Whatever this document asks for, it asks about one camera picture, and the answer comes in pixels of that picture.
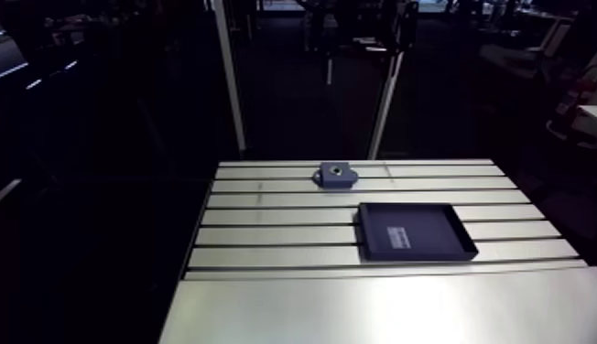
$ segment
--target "chair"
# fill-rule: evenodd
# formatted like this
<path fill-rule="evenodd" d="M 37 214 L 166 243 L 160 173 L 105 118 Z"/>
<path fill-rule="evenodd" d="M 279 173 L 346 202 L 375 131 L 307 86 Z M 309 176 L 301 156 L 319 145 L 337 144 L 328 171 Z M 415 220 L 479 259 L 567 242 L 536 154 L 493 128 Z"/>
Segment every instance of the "chair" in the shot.
<path fill-rule="evenodd" d="M 335 4 L 334 38 L 323 40 L 326 81 L 332 84 L 333 55 L 345 48 L 387 61 L 407 50 L 416 38 L 418 2 L 408 0 L 345 0 Z"/>

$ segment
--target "table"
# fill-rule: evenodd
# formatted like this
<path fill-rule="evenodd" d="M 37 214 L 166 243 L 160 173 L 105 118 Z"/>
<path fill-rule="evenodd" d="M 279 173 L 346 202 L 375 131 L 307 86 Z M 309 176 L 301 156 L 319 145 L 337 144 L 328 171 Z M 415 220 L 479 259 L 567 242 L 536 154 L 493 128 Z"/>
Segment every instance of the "table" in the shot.
<path fill-rule="evenodd" d="M 486 159 L 221 163 L 161 343 L 597 343 L 597 268 Z M 468 263 L 365 263 L 359 202 L 449 202 Z"/>

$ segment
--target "black tray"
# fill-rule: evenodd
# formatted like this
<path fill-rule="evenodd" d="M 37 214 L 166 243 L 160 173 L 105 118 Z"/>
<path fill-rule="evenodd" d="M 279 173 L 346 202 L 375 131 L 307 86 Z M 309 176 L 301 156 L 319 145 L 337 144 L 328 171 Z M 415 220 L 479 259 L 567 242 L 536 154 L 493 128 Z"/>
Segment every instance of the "black tray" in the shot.
<path fill-rule="evenodd" d="M 373 261 L 470 261 L 478 254 L 450 204 L 361 203 L 359 240 Z"/>

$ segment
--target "light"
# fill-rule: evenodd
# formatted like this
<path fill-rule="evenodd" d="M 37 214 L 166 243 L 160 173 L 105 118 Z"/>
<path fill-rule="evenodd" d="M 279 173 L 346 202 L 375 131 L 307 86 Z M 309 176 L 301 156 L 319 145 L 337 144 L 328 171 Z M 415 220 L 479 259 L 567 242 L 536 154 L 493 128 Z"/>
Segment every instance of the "light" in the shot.
<path fill-rule="evenodd" d="M 68 63 L 68 64 L 66 65 L 66 67 L 64 67 L 63 69 L 65 69 L 65 70 L 69 70 L 70 68 L 72 68 L 72 67 L 76 66 L 76 64 L 77 64 L 77 63 L 79 63 L 79 61 L 72 61 L 72 62 Z"/>
<path fill-rule="evenodd" d="M 1 78 L 3 78 L 4 76 L 6 76 L 6 75 L 10 74 L 10 73 L 13 73 L 13 72 L 15 72 L 15 71 L 17 71 L 17 70 L 20 70 L 20 69 L 22 69 L 22 68 L 26 67 L 27 65 L 28 65 L 28 63 L 27 63 L 27 62 L 25 62 L 25 63 L 21 63 L 20 65 L 18 65 L 18 66 L 16 66 L 16 67 L 14 67 L 14 68 L 11 68 L 11 69 L 9 69 L 9 70 L 6 70 L 6 71 L 4 71 L 4 72 L 1 72 L 1 73 L 0 73 L 0 79 L 1 79 Z"/>
<path fill-rule="evenodd" d="M 35 80 L 34 82 L 28 84 L 28 86 L 25 89 L 26 90 L 31 90 L 31 89 L 33 89 L 34 87 L 36 87 L 36 85 L 38 85 L 41 82 L 42 82 L 42 79 Z"/>

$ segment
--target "floor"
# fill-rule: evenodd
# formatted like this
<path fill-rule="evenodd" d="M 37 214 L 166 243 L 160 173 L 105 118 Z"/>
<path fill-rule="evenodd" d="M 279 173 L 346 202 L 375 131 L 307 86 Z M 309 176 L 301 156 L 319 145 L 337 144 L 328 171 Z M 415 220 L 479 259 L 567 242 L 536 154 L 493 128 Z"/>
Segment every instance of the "floor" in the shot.
<path fill-rule="evenodd" d="M 0 74 L 24 62 L 21 51 L 12 39 L 0 42 Z"/>

